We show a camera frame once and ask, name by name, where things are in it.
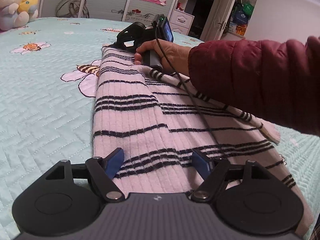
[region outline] hello kitty plush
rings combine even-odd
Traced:
[[[0,29],[3,31],[22,27],[38,17],[38,10],[32,6],[27,11],[18,12],[23,0],[0,0]]]

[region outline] metal screw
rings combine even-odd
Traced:
[[[198,190],[198,191],[194,192],[193,195],[199,199],[206,199],[209,197],[209,193],[204,190]]]
[[[122,197],[122,194],[119,191],[110,191],[106,195],[109,199],[119,199]]]

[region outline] plush toy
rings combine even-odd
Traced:
[[[22,27],[38,17],[38,0],[0,0],[0,29]]]

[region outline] bed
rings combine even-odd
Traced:
[[[63,75],[95,66],[102,44],[113,43],[128,25],[40,18],[0,33],[0,239],[13,239],[19,233],[11,206],[25,188],[61,159],[83,163],[92,157],[94,95],[84,82],[66,81]],[[179,33],[174,33],[174,41],[191,47],[201,42]],[[317,217],[320,139],[277,128],[282,138],[276,148]]]

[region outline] screen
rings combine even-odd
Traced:
[[[164,24],[164,35],[166,36],[167,41],[173,42],[173,35],[172,35],[172,31],[171,31],[168,19],[166,19]]]

